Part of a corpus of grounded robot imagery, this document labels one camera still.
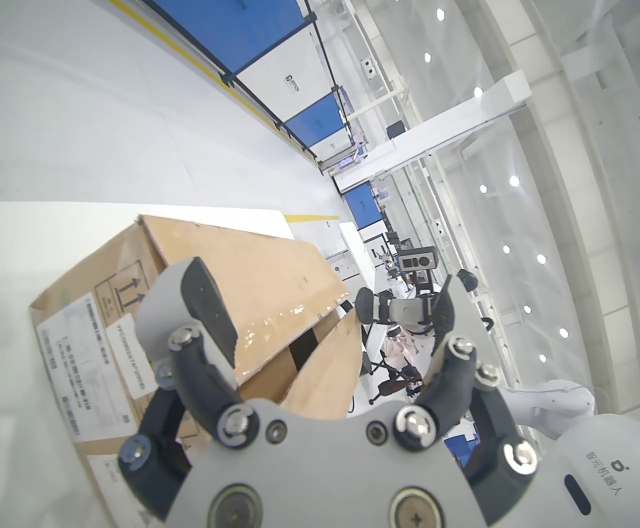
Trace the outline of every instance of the blue panel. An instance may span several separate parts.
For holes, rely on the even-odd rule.
[[[231,72],[304,22],[296,0],[155,0],[155,3]]]
[[[351,209],[358,229],[363,229],[382,220],[382,215],[378,210],[376,201],[373,199],[369,182],[358,185],[351,191],[344,193],[344,199]]]
[[[338,103],[332,93],[294,115],[285,125],[307,147],[315,145],[318,141],[344,128],[338,112]]]

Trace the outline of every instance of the ceiling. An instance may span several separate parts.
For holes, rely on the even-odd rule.
[[[368,8],[410,89],[419,122],[470,99],[477,87],[486,89],[511,71],[475,0],[359,0],[353,5]],[[445,12],[443,20],[438,20],[438,8]],[[371,28],[370,21],[364,25]],[[447,201],[456,204],[500,313],[519,381],[533,386],[566,378],[590,386],[568,282],[511,120],[439,150],[437,158],[452,195]],[[509,183],[513,177],[517,187]],[[544,264],[538,255],[544,255]]]

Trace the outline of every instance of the white pillar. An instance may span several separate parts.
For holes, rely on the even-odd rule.
[[[340,192],[345,192],[377,175],[402,167],[429,150],[444,147],[460,136],[491,124],[521,106],[530,96],[524,73],[513,72],[480,97],[458,104],[374,148],[359,165],[338,174],[335,182]]]

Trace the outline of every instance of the shipping label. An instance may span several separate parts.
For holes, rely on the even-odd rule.
[[[120,383],[93,294],[36,328],[47,369],[75,442],[135,434],[138,427]]]
[[[131,397],[138,399],[155,392],[156,378],[136,338],[133,316],[127,314],[108,326],[107,338]]]
[[[131,493],[120,473],[118,455],[88,455],[87,462],[119,528],[161,528],[163,526]]]

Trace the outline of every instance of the white floor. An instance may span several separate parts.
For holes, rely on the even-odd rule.
[[[104,0],[0,5],[0,200],[350,213],[275,132]],[[294,224],[325,254],[337,221]]]

